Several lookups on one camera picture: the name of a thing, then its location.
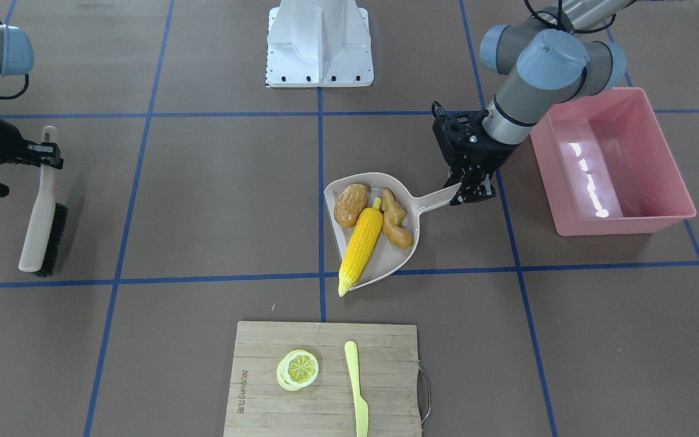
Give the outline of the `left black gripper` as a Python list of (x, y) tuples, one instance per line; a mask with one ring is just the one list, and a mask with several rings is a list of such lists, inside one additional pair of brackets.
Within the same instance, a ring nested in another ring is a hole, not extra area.
[(514, 144), (505, 144), (492, 138), (483, 127), (489, 111), (447, 112), (433, 109), (433, 133), (439, 149), (450, 167), (444, 188), (456, 187), (449, 201), (450, 206), (463, 204), (462, 191), (469, 169), (477, 167), (482, 172), (470, 177), (470, 202), (494, 199), (497, 194), (491, 175), (502, 166), (515, 151)]

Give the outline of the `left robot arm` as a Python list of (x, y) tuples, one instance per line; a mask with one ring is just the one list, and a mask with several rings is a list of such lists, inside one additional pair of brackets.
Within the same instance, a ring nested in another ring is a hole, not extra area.
[(496, 196), (491, 180), (517, 146), (558, 103), (596, 96), (624, 76), (624, 50), (605, 41), (580, 41), (607, 30), (629, 1), (560, 1), (518, 25), (496, 25), (483, 36), (479, 57), (507, 79), (483, 110), (447, 112), (434, 102), (433, 133), (450, 167), (450, 205)]

